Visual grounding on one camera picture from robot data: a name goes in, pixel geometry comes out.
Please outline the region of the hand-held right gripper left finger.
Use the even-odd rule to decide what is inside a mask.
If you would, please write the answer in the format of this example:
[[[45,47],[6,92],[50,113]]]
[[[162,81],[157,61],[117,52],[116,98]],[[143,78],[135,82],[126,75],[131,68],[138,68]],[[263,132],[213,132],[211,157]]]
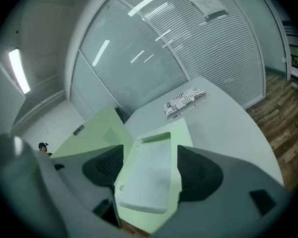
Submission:
[[[55,158],[37,151],[36,159],[66,238],[124,238],[114,197],[123,145]]]

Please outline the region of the white A4 paper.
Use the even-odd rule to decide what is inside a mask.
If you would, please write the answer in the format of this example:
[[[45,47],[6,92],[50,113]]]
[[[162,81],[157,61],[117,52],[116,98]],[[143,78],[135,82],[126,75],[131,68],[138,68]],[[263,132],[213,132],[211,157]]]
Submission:
[[[170,181],[170,140],[140,144],[118,203],[131,210],[163,214],[168,209]]]

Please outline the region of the printed black white red book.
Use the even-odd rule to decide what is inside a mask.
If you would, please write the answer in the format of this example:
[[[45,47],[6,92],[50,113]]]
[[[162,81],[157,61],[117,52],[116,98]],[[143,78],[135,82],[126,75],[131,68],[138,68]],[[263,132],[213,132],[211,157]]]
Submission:
[[[175,119],[208,98],[206,91],[192,87],[164,104],[165,117],[168,120]]]

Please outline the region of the long ceiling lamp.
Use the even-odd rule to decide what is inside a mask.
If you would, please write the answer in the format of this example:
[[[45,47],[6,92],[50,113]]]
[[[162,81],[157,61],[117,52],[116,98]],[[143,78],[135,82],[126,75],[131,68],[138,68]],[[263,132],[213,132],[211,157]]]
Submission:
[[[9,52],[8,56],[12,70],[22,92],[24,94],[28,93],[30,91],[30,87],[24,74],[19,49],[14,49],[13,51]]]

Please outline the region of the light green folder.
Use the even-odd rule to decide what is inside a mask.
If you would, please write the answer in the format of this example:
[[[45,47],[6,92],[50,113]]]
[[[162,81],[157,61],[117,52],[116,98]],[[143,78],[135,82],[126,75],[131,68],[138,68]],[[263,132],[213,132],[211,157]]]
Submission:
[[[176,211],[182,190],[181,177],[177,168],[178,145],[192,146],[192,139],[185,119],[164,120],[150,129],[152,122],[145,117],[131,124],[124,124],[111,107],[105,107],[83,124],[81,132],[71,135],[55,152],[53,158],[84,153],[112,145],[124,146],[123,167],[115,181],[115,198],[119,216],[127,223],[152,234],[157,231]],[[143,143],[170,140],[171,181],[168,209],[163,214],[152,214],[122,207],[117,197],[123,190],[123,182],[131,173],[136,160],[136,147]]]

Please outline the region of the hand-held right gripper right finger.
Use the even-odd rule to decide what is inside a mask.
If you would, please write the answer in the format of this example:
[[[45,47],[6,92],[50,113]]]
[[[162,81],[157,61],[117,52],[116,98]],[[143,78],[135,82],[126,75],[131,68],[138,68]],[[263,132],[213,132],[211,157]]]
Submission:
[[[177,210],[153,238],[260,238],[292,198],[248,161],[182,145],[177,158]]]

